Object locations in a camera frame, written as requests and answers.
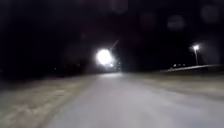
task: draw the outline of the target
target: dark sky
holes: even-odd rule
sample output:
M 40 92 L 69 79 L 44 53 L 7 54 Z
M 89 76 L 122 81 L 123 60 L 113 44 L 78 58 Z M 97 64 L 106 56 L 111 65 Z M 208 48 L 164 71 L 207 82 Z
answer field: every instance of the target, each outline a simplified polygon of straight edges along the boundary
M 114 52 L 125 70 L 222 62 L 223 3 L 206 0 L 2 0 L 0 65 L 14 73 L 90 66 L 95 51 Z

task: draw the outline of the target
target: grass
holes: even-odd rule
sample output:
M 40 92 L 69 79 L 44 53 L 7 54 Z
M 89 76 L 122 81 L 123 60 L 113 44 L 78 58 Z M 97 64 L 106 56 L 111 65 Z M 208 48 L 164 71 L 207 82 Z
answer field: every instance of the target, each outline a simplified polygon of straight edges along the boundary
M 157 85 L 172 91 L 224 98 L 224 76 L 200 75 L 141 75 L 150 85 Z
M 75 98 L 90 78 L 42 80 L 0 95 L 0 128 L 39 128 L 70 97 Z

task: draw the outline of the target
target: light pole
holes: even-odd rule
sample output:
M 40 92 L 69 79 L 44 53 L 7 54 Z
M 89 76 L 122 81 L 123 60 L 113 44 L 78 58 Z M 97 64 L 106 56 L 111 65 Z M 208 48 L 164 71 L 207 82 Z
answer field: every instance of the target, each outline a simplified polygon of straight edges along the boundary
M 197 54 L 197 50 L 199 50 L 199 45 L 194 45 L 193 46 L 193 50 L 194 50 L 194 54 L 195 54 L 195 58 L 196 58 L 196 64 L 198 66 L 198 54 Z

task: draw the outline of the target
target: road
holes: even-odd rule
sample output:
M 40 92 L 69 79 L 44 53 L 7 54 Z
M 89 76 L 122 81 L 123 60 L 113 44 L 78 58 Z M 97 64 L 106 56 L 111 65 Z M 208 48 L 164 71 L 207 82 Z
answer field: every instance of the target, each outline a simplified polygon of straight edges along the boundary
M 224 102 L 102 75 L 45 128 L 223 128 Z

